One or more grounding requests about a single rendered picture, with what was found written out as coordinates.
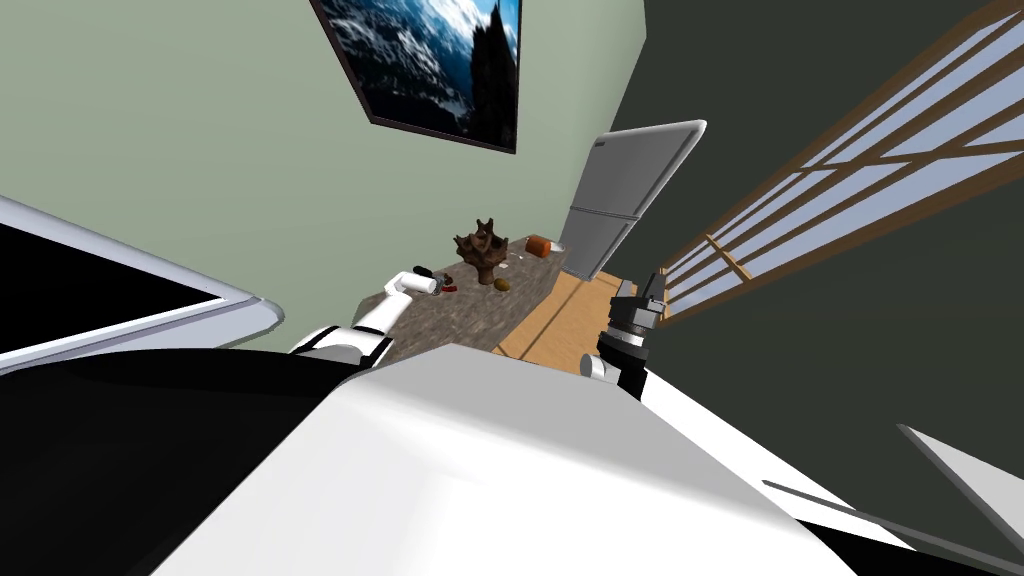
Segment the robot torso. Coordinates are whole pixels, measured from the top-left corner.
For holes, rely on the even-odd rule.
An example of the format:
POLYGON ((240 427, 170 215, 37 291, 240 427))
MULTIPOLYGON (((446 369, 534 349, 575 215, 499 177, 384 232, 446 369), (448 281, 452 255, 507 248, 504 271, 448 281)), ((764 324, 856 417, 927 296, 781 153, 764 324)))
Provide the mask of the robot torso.
POLYGON ((855 576, 615 385, 447 345, 335 388, 152 576, 855 576))

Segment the grey refrigerator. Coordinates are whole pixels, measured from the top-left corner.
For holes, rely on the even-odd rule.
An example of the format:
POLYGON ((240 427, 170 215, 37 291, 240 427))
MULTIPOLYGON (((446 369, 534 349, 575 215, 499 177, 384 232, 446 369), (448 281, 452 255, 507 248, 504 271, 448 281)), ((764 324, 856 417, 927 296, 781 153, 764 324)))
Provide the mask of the grey refrigerator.
POLYGON ((613 131, 590 149, 558 243, 563 272, 593 280, 702 136, 691 120, 613 131))

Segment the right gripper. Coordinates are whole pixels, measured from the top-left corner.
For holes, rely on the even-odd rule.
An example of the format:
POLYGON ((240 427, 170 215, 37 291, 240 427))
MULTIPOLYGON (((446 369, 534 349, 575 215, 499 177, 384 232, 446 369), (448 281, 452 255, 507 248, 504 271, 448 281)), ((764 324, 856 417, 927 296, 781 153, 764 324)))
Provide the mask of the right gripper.
POLYGON ((610 320, 659 320, 665 310, 666 278, 660 272, 652 273, 642 290, 635 296, 637 287, 623 280, 617 296, 610 299, 610 320))

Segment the dark framed mountain picture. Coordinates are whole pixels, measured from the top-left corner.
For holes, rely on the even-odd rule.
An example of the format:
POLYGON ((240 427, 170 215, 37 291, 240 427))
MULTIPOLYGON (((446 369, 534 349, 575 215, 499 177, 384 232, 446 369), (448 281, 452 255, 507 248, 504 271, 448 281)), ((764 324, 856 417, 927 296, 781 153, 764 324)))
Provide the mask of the dark framed mountain picture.
POLYGON ((513 154, 522 0, 309 0, 370 123, 513 154))

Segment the white framed black panel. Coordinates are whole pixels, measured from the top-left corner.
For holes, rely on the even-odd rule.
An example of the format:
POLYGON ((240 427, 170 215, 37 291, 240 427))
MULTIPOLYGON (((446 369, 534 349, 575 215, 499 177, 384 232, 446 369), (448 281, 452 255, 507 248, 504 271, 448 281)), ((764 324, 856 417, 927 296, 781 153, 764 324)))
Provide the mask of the white framed black panel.
POLYGON ((128 349, 218 348, 275 303, 0 196, 0 374, 128 349))

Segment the brown wooden framed window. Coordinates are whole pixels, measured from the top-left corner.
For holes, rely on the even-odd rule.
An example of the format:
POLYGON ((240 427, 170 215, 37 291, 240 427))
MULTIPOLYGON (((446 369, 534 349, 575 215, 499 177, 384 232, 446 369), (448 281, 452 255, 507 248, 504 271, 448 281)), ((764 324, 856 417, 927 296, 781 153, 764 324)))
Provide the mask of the brown wooden framed window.
POLYGON ((1024 0, 989 0, 665 264, 667 323, 1024 178, 1024 0))

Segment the brown tree-shaped ornament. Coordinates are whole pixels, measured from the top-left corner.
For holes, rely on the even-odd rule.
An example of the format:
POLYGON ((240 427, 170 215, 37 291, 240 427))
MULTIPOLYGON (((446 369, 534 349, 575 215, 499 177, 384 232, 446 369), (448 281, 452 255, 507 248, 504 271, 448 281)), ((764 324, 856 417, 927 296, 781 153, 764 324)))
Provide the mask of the brown tree-shaped ornament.
POLYGON ((508 239, 494 233, 494 219, 476 220, 475 232, 456 236, 456 254, 477 272, 478 283, 493 285, 494 270, 507 259, 508 239))

